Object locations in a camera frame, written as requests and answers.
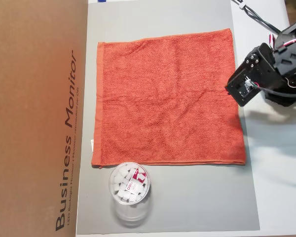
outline cardboard box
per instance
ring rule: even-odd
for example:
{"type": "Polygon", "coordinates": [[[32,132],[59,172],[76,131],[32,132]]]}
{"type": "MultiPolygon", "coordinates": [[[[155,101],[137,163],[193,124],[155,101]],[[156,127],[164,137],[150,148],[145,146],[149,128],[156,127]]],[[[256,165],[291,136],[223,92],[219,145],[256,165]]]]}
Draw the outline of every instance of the cardboard box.
{"type": "Polygon", "coordinates": [[[75,236],[87,11],[0,1],[0,237],[75,236]]]}

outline towel hem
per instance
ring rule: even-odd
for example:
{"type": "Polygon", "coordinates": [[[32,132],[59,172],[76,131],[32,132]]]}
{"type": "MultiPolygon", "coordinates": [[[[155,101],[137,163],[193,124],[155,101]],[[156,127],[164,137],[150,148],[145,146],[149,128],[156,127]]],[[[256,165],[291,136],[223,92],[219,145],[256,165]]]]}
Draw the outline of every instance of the towel hem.
{"type": "Polygon", "coordinates": [[[97,101],[95,109],[95,125],[94,125],[94,150],[92,156],[92,165],[98,165],[101,163],[102,157],[102,119],[103,119],[103,56],[104,56],[104,44],[98,43],[97,49],[97,101]]]}

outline plastic cup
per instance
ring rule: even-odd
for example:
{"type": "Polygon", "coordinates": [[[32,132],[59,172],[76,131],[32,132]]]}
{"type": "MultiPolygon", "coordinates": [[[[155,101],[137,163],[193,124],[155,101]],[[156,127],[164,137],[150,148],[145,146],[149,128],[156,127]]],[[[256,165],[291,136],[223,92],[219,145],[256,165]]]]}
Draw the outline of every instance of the plastic cup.
{"type": "MultiPolygon", "coordinates": [[[[136,175],[134,176],[134,174],[131,173],[130,181],[132,181],[134,177],[136,177],[136,175]]],[[[151,207],[150,185],[151,185],[151,181],[150,181],[150,176],[147,170],[143,166],[137,163],[133,163],[133,162],[122,163],[113,170],[109,179],[109,190],[114,200],[113,202],[114,211],[117,217],[119,218],[119,220],[122,221],[122,224],[126,226],[132,226],[132,227],[138,226],[148,216],[148,213],[151,207]],[[145,179],[147,180],[144,181],[145,185],[143,183],[143,187],[145,188],[145,186],[147,185],[147,188],[145,192],[141,192],[138,195],[138,196],[141,196],[141,198],[138,198],[136,201],[130,202],[129,199],[125,200],[122,197],[119,197],[117,195],[118,191],[114,190],[114,186],[116,186],[116,184],[121,185],[123,183],[123,182],[117,183],[117,182],[120,182],[121,173],[125,175],[126,174],[125,170],[127,170],[127,175],[128,175],[131,171],[134,171],[133,168],[135,169],[134,173],[137,172],[137,178],[138,178],[138,181],[140,182],[142,180],[139,179],[139,170],[141,170],[141,172],[142,171],[144,172],[143,175],[146,176],[145,179]]],[[[132,185],[130,185],[130,183],[126,185],[126,188],[129,188],[129,187],[132,188],[132,185]]]]}

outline black cable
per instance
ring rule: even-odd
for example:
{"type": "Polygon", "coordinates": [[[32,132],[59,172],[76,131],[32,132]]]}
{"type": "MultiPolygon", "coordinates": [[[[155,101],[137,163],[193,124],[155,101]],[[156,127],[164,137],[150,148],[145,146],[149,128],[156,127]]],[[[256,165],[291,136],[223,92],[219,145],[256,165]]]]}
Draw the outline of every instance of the black cable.
{"type": "Polygon", "coordinates": [[[287,98],[296,98],[296,94],[288,94],[288,93],[277,92],[277,91],[274,91],[274,90],[270,90],[270,89],[267,89],[267,88],[264,88],[264,87],[257,86],[253,82],[250,82],[250,83],[254,88],[266,91],[266,92],[268,92],[270,94],[273,94],[273,95],[278,95],[278,96],[287,97],[287,98]]]}
{"type": "Polygon", "coordinates": [[[268,28],[270,28],[273,32],[275,32],[276,34],[279,34],[281,31],[279,29],[277,29],[275,26],[273,26],[272,24],[264,21],[255,11],[253,11],[250,7],[248,7],[247,5],[244,6],[244,11],[245,13],[252,19],[257,20],[261,23],[263,23],[264,25],[266,25],[268,28]]]}

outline towel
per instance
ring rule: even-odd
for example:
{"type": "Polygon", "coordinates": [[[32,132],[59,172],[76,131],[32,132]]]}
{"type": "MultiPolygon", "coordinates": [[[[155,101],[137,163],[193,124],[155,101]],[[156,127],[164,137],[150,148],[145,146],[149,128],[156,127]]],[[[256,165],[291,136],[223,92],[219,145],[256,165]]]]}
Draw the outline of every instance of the towel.
{"type": "Polygon", "coordinates": [[[230,29],[100,42],[92,165],[245,164],[230,29]]]}

